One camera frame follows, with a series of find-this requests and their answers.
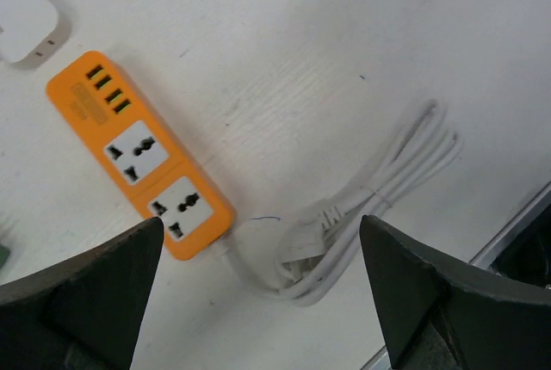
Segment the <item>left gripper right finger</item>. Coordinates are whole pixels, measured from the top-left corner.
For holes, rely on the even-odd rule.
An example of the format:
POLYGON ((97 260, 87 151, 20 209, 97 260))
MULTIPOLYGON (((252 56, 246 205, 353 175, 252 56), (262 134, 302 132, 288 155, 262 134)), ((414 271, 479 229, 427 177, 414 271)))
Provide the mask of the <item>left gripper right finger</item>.
POLYGON ((374 215, 359 237, 393 369, 548 369, 550 292, 476 268, 374 215))

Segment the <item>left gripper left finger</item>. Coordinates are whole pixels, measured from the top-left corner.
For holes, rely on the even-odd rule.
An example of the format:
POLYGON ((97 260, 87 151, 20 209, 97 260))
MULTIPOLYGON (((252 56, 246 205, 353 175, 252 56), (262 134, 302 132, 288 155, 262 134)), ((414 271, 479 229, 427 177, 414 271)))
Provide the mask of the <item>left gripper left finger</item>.
POLYGON ((3 369, 128 369, 164 245, 153 217, 1 286, 3 369))

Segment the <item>orange USB charger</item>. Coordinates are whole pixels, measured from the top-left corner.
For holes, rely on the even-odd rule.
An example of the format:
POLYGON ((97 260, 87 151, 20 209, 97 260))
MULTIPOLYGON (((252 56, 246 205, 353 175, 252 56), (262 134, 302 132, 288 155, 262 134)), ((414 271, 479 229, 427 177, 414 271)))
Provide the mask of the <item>orange USB charger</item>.
POLYGON ((235 210, 118 65, 89 51, 55 75, 46 94, 164 244, 186 261, 228 232, 235 210))

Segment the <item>white plug adapter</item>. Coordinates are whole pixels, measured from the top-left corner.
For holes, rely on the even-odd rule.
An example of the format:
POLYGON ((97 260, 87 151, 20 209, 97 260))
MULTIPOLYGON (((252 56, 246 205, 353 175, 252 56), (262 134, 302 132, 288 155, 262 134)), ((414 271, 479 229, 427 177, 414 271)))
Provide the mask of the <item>white plug adapter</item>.
POLYGON ((1 0, 1 61, 32 70, 68 40, 71 22, 55 0, 1 0))

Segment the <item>green USB charger plug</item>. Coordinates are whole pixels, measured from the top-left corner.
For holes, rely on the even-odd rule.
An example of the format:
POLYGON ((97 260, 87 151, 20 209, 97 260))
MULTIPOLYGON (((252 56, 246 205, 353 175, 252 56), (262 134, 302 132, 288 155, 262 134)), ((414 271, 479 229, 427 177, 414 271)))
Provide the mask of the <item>green USB charger plug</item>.
POLYGON ((11 250, 7 246, 0 244, 0 268, 3 268, 3 266, 9 260, 10 255, 11 250))

